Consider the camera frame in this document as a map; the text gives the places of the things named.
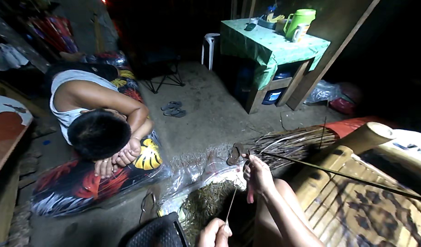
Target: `slipper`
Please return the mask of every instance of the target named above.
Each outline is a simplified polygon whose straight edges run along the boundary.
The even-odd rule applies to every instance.
[[[180,101],[171,101],[167,105],[162,106],[160,109],[162,109],[162,111],[165,111],[165,110],[168,110],[168,109],[180,108],[182,105],[183,104],[181,104]]]
[[[163,115],[173,116],[173,117],[184,117],[186,115],[186,110],[182,109],[172,109],[163,112]]]
[[[237,142],[233,144],[230,156],[226,161],[227,165],[230,165],[230,166],[236,165],[243,151],[244,151],[244,146],[241,143]]]

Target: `concrete floor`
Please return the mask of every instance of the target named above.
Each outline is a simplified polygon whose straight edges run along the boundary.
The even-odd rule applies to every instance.
[[[272,131],[339,121],[343,115],[325,106],[306,106],[293,112],[287,106],[262,105],[248,115],[224,87],[219,77],[197,62],[182,63],[184,87],[162,85],[158,94],[142,87],[142,96],[162,143],[167,160],[184,153],[197,153],[210,146],[233,144]],[[183,118],[164,116],[160,107],[182,101]],[[32,148],[42,151],[37,174],[68,161],[70,147],[60,132],[33,140]],[[20,191],[19,203],[29,198],[33,185]],[[96,208],[76,216],[46,218],[32,216],[31,245],[34,247],[117,246],[120,239],[137,227],[140,205],[146,189],[132,192],[112,207]]]

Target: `white tank top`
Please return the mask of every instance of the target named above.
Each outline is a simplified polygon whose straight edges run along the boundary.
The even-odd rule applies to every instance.
[[[55,96],[55,92],[58,89],[59,86],[61,86],[63,83],[67,81],[73,81],[73,80],[82,80],[82,81],[92,81],[94,83],[97,83],[103,87],[109,88],[111,90],[114,90],[118,92],[117,87],[111,84],[111,82],[105,80],[104,78],[97,76],[90,72],[85,72],[82,70],[66,70],[64,72],[59,73],[52,81],[52,97],[50,98],[50,110],[52,113],[58,118],[59,124],[61,126],[61,132],[64,136],[67,143],[70,143],[69,137],[67,136],[67,129],[71,125],[71,123],[81,115],[81,111],[88,110],[84,108],[79,108],[67,112],[59,112],[55,109],[55,106],[53,105],[53,98]]]

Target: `white plastic chair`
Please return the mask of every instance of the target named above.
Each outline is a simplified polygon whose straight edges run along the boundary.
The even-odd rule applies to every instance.
[[[215,37],[218,37],[219,33],[208,33],[204,36],[204,40],[209,43],[209,70],[212,70],[213,63],[213,48],[215,46]],[[204,44],[201,51],[201,64],[204,64]]]

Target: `black hair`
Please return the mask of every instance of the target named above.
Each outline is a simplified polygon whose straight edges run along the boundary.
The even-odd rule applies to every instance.
[[[130,125],[112,112],[96,109],[77,117],[67,130],[70,143],[85,160],[113,156],[130,140]]]

